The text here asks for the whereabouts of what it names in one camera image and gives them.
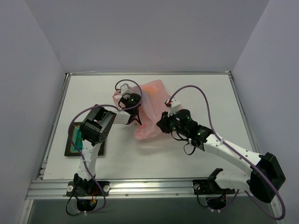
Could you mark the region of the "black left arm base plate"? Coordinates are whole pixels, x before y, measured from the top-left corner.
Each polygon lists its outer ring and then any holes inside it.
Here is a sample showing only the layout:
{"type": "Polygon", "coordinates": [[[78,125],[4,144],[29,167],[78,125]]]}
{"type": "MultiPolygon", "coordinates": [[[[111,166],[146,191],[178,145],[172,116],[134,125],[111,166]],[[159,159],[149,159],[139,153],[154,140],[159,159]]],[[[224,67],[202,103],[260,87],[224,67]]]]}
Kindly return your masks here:
{"type": "Polygon", "coordinates": [[[96,184],[93,180],[88,182],[78,182],[74,181],[68,182],[66,196],[84,197],[84,196],[108,196],[110,191],[110,182],[108,181],[98,181],[96,184]]]}

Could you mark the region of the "pink plastic bag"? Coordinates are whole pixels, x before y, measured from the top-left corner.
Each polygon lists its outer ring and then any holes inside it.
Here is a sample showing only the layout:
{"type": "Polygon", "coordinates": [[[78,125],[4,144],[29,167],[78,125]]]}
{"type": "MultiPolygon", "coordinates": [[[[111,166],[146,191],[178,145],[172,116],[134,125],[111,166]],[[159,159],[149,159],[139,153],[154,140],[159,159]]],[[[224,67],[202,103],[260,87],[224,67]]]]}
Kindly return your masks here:
{"type": "Polygon", "coordinates": [[[167,110],[164,104],[171,96],[167,93],[164,84],[161,80],[154,80],[141,85],[142,90],[142,104],[139,107],[139,114],[141,125],[135,131],[135,138],[137,140],[145,140],[157,137],[163,132],[157,126],[157,122],[161,119],[161,115],[167,110]],[[156,86],[159,92],[150,94],[147,88],[156,86]]]}

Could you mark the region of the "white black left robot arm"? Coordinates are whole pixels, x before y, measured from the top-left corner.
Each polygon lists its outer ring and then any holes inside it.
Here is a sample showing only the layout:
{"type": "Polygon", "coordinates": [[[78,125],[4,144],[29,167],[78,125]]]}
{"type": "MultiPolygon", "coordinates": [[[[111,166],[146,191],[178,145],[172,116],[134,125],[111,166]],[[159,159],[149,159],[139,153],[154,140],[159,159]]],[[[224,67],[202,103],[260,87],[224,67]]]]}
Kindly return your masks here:
{"type": "Polygon", "coordinates": [[[124,106],[114,110],[107,110],[109,105],[94,105],[86,111],[89,113],[81,123],[79,130],[83,142],[89,142],[89,146],[83,147],[80,166],[74,175],[74,184],[82,189],[89,190],[95,184],[95,165],[100,145],[105,142],[113,124],[129,125],[139,120],[139,107],[142,95],[138,93],[125,93],[120,99],[124,106]]]}

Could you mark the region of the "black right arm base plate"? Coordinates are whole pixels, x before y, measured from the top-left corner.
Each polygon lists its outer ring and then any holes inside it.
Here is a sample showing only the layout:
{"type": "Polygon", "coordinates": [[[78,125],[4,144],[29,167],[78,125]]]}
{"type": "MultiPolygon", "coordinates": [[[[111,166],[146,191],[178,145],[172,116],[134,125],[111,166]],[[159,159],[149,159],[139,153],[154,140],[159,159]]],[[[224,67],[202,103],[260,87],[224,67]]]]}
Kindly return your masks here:
{"type": "Polygon", "coordinates": [[[234,189],[221,189],[215,181],[209,181],[208,179],[195,179],[192,181],[193,191],[198,195],[222,195],[222,194],[234,194],[234,189]]]}

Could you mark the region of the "orange fake fruit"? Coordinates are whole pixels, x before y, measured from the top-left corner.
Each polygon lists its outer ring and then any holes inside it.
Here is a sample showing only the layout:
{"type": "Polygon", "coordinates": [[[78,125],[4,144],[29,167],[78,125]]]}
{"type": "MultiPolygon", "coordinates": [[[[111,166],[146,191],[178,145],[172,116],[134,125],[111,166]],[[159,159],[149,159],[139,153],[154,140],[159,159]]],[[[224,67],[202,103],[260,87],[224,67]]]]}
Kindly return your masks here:
{"type": "Polygon", "coordinates": [[[159,88],[157,88],[156,86],[150,86],[147,88],[147,92],[149,92],[150,94],[156,94],[157,92],[159,92],[159,88]]]}

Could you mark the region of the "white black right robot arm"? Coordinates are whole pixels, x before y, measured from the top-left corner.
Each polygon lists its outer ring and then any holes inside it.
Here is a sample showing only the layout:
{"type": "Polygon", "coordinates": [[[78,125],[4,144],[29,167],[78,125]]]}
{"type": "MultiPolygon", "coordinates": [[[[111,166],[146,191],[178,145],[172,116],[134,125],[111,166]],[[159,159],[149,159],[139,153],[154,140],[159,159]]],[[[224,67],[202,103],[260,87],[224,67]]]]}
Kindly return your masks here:
{"type": "Polygon", "coordinates": [[[181,109],[171,116],[163,112],[157,126],[163,133],[176,132],[182,135],[193,147],[219,156],[244,172],[238,175],[216,168],[208,177],[210,187],[214,190],[241,189],[249,191],[264,203],[270,203],[275,191],[286,180],[275,155],[254,153],[217,137],[210,128],[194,121],[187,109],[181,109]]]}

